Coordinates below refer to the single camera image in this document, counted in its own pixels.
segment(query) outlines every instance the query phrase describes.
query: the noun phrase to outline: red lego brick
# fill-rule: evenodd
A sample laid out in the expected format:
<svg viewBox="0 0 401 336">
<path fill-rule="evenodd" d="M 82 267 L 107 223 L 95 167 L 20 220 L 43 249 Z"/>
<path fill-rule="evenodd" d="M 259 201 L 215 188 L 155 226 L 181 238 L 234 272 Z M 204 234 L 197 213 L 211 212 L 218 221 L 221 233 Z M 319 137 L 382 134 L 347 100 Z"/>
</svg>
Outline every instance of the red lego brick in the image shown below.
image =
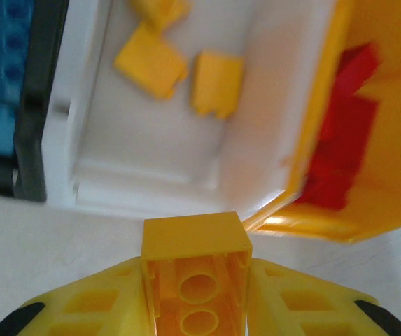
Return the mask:
<svg viewBox="0 0 401 336">
<path fill-rule="evenodd" d="M 335 172 L 325 178 L 310 177 L 296 202 L 339 211 L 346 206 L 346 195 L 352 185 L 353 176 L 344 172 Z"/>
<path fill-rule="evenodd" d="M 340 97 L 354 95 L 365 81 L 374 75 L 379 63 L 374 43 L 345 51 L 335 79 L 333 94 Z"/>
<path fill-rule="evenodd" d="M 376 116 L 378 103 L 361 97 L 342 99 L 337 106 L 335 136 L 318 147 L 328 164 L 338 170 L 357 174 Z"/>
<path fill-rule="evenodd" d="M 318 135 L 319 141 L 329 141 L 335 135 L 335 118 L 338 101 L 339 97 L 334 94 L 334 91 L 332 91 L 328 109 L 326 110 L 323 123 L 321 124 L 320 134 Z"/>
</svg>

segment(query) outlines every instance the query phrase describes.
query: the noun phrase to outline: yellow lego brick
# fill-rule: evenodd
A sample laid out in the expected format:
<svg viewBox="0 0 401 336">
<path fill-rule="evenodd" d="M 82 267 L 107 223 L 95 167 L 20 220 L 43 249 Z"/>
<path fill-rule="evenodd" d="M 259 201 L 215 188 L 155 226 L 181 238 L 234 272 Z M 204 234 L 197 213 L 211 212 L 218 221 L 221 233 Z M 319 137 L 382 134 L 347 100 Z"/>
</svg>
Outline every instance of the yellow lego brick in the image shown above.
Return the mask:
<svg viewBox="0 0 401 336">
<path fill-rule="evenodd" d="M 188 76 L 184 56 L 144 23 L 120 51 L 114 65 L 157 99 L 172 98 L 177 82 Z"/>
<path fill-rule="evenodd" d="M 235 213 L 144 222 L 141 262 L 158 336 L 240 336 L 252 246 Z"/>
<path fill-rule="evenodd" d="M 188 16 L 191 3 L 186 0 L 129 0 L 138 15 L 158 32 Z"/>
<path fill-rule="evenodd" d="M 139 258 L 36 297 L 43 310 L 19 336 L 149 336 Z"/>
<path fill-rule="evenodd" d="M 237 109 L 244 77 L 244 59 L 203 51 L 195 65 L 192 106 L 201 116 L 215 111 L 228 118 Z"/>
<path fill-rule="evenodd" d="M 253 259 L 248 292 L 250 336 L 387 336 L 354 303 L 377 301 L 356 290 Z"/>
</svg>

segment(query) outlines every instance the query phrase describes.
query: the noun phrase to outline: yellow plastic part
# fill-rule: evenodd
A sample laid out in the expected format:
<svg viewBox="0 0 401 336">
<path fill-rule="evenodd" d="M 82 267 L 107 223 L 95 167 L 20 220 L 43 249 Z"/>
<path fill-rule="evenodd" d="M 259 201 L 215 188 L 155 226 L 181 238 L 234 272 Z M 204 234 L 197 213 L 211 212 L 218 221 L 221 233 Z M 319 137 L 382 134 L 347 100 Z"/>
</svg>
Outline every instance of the yellow plastic part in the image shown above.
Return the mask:
<svg viewBox="0 0 401 336">
<path fill-rule="evenodd" d="M 58 288 L 24 304 L 45 308 L 19 336 L 149 336 L 139 258 Z"/>
<path fill-rule="evenodd" d="M 144 222 L 141 261 L 158 336 L 243 336 L 252 245 L 235 213 Z"/>
<path fill-rule="evenodd" d="M 158 32 L 188 16 L 191 11 L 191 3 L 186 0 L 129 0 L 129 3 Z"/>
<path fill-rule="evenodd" d="M 336 12 L 335 21 L 342 25 L 346 18 L 341 14 Z M 341 48 L 338 48 L 340 43 L 328 46 L 333 48 L 331 52 L 334 55 L 336 51 L 370 41 L 379 47 L 381 66 L 358 94 L 379 101 L 380 106 L 363 167 L 349 192 L 347 206 L 341 211 L 329 211 L 308 204 L 280 206 L 277 203 L 277 207 L 267 206 L 246 220 L 244 225 L 247 230 L 357 242 L 401 227 L 401 0 L 382 1 L 380 7 L 375 0 L 355 0 L 345 45 Z M 320 86 L 321 80 L 318 75 L 315 88 Z M 324 91 L 314 89 L 312 101 L 326 97 L 328 92 L 329 87 Z M 295 164 L 298 167 L 305 168 L 309 164 L 310 147 L 303 141 L 309 140 L 309 146 L 315 144 L 316 124 L 307 122 L 316 111 L 309 109 L 307 114 L 297 148 Z M 307 133 L 308 127 L 314 131 Z M 300 160 L 299 153 L 302 151 L 308 152 L 308 155 Z M 295 170 L 295 167 L 293 174 L 298 175 L 292 175 L 290 181 L 293 177 L 298 182 L 300 180 L 295 178 L 304 179 L 304 170 Z"/>
<path fill-rule="evenodd" d="M 244 77 L 244 59 L 214 51 L 203 51 L 196 59 L 192 106 L 205 116 L 215 111 L 228 118 L 237 109 Z"/>
<path fill-rule="evenodd" d="M 141 23 L 115 59 L 115 67 L 156 99 L 171 99 L 188 76 L 184 56 Z"/>
<path fill-rule="evenodd" d="M 248 290 L 251 336 L 387 336 L 354 302 L 363 293 L 253 259 Z"/>
<path fill-rule="evenodd" d="M 401 76 L 401 0 L 356 0 L 346 47 L 375 41 L 382 61 L 376 77 Z"/>
</svg>

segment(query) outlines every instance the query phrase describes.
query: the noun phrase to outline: toy building block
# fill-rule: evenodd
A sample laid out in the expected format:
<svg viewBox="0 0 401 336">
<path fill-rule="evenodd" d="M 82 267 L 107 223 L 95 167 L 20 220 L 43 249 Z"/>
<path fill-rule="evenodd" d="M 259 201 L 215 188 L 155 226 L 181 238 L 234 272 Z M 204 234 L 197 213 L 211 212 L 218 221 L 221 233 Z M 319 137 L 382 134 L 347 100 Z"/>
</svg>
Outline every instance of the toy building block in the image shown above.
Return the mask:
<svg viewBox="0 0 401 336">
<path fill-rule="evenodd" d="M 175 48 L 141 23 L 115 59 L 115 67 L 157 99 L 171 99 L 188 76 L 188 64 Z"/>
<path fill-rule="evenodd" d="M 345 50 L 334 85 L 334 95 L 350 97 L 372 77 L 380 65 L 377 47 L 368 43 Z"/>
<path fill-rule="evenodd" d="M 228 118 L 236 110 L 244 77 L 244 59 L 213 51 L 203 51 L 195 65 L 192 106 L 205 116 L 215 111 Z"/>
<path fill-rule="evenodd" d="M 243 336 L 251 253 L 235 213 L 146 220 L 141 262 L 158 336 Z"/>
<path fill-rule="evenodd" d="M 0 336 L 149 336 L 150 331 L 139 258 L 30 300 L 0 323 Z"/>
<path fill-rule="evenodd" d="M 20 105 L 34 2 L 0 1 L 0 104 Z"/>
<path fill-rule="evenodd" d="M 187 0 L 129 0 L 131 7 L 157 32 L 188 16 L 191 3 Z"/>
<path fill-rule="evenodd" d="M 258 259 L 250 278 L 250 336 L 388 335 L 356 305 L 377 306 L 366 294 Z"/>
</svg>

